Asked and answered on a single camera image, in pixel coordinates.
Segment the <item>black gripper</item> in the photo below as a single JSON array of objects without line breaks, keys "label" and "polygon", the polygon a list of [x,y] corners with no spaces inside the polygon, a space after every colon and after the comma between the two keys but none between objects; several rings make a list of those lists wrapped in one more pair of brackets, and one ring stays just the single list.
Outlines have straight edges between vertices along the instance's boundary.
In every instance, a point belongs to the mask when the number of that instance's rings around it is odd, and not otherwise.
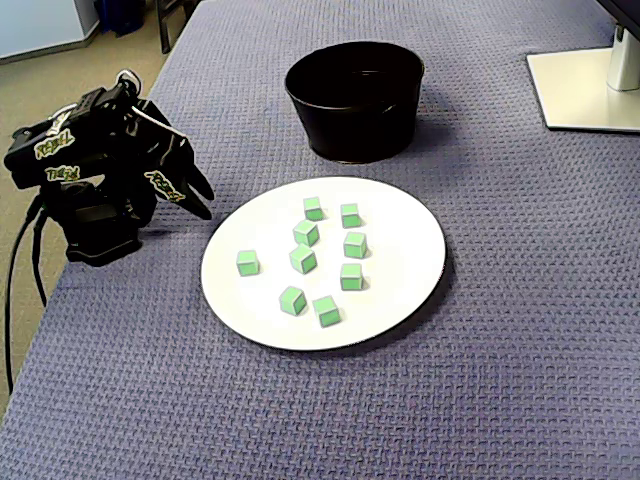
[{"label": "black gripper", "polygon": [[215,198],[214,191],[195,163],[188,138],[170,125],[160,109],[147,99],[134,104],[126,132],[132,138],[136,167],[144,173],[156,193],[203,220],[212,218],[197,196]]}]

